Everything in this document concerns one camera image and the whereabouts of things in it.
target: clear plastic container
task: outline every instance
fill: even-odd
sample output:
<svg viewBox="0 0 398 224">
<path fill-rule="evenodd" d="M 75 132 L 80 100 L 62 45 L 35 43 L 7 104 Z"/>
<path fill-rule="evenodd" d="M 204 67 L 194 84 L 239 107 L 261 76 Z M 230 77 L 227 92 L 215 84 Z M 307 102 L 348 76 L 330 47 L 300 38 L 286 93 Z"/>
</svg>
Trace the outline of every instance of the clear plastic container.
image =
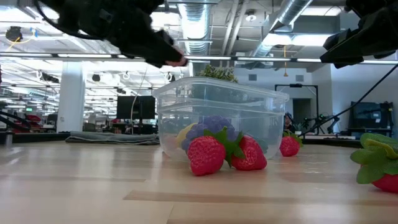
<svg viewBox="0 0 398 224">
<path fill-rule="evenodd" d="M 239 131 L 252 136 L 267 159 L 279 150 L 288 94 L 191 77 L 154 90 L 153 96 L 157 98 L 160 145 L 173 159 L 187 160 L 192 134 L 207 127 L 214 132 L 227 126 L 231 139 Z"/>
</svg>

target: computer monitor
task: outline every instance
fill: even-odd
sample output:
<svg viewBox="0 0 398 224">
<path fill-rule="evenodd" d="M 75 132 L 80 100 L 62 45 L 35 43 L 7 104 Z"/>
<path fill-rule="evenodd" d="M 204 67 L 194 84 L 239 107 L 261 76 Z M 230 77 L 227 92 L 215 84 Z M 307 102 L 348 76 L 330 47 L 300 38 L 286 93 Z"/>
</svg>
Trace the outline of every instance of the computer monitor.
<svg viewBox="0 0 398 224">
<path fill-rule="evenodd" d="M 118 96 L 117 119 L 131 119 L 131 106 L 135 96 Z M 133 119 L 155 119 L 155 98 L 138 96 L 133 107 Z"/>
</svg>

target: white column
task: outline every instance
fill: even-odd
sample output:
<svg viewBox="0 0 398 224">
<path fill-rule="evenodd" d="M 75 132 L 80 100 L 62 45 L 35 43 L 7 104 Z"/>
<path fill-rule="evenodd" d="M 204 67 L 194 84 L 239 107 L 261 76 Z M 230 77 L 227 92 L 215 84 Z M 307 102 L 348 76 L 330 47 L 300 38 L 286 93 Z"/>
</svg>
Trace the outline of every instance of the white column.
<svg viewBox="0 0 398 224">
<path fill-rule="evenodd" d="M 82 131 L 86 74 L 83 63 L 64 62 L 62 68 L 57 132 Z"/>
</svg>

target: green strawberry leaves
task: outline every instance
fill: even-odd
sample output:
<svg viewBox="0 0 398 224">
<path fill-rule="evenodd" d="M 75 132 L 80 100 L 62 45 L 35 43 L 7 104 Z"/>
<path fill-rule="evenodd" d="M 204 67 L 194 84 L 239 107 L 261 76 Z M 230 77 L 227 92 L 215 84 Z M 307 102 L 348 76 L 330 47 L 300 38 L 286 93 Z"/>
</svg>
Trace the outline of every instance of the green strawberry leaves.
<svg viewBox="0 0 398 224">
<path fill-rule="evenodd" d="M 300 143 L 300 147 L 304 147 L 303 140 L 300 139 L 299 137 L 297 137 L 297 135 L 295 135 L 293 132 L 284 131 L 284 137 L 287 137 L 287 136 L 293 137 L 298 143 Z"/>
<path fill-rule="evenodd" d="M 229 141 L 228 140 L 228 135 L 227 135 L 227 127 L 224 127 L 220 132 L 214 134 L 209 130 L 205 130 L 204 132 L 205 136 L 211 136 L 217 139 L 222 145 L 225 147 L 226 151 L 226 157 L 225 160 L 227 161 L 229 167 L 232 167 L 232 155 L 240 158 L 240 159 L 245 159 L 246 156 L 244 155 L 242 149 L 239 147 L 239 143 L 241 142 L 243 138 L 243 132 L 240 132 L 238 134 L 238 137 L 236 138 L 235 141 Z"/>
<path fill-rule="evenodd" d="M 357 174 L 359 184 L 370 184 L 386 174 L 398 175 L 398 141 L 380 134 L 363 134 L 364 149 L 352 153 L 351 160 L 362 167 Z"/>
</svg>

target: table surface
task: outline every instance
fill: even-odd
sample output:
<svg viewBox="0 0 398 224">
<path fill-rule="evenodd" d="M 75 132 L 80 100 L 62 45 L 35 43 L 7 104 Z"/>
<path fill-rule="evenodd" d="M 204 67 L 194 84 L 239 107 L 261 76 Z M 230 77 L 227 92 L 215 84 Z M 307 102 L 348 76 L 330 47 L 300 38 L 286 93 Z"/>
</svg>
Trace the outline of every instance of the table surface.
<svg viewBox="0 0 398 224">
<path fill-rule="evenodd" d="M 158 147 L 0 148 L 4 224 L 395 224 L 398 195 L 355 182 L 354 149 L 305 146 L 266 170 L 206 177 Z"/>
</svg>

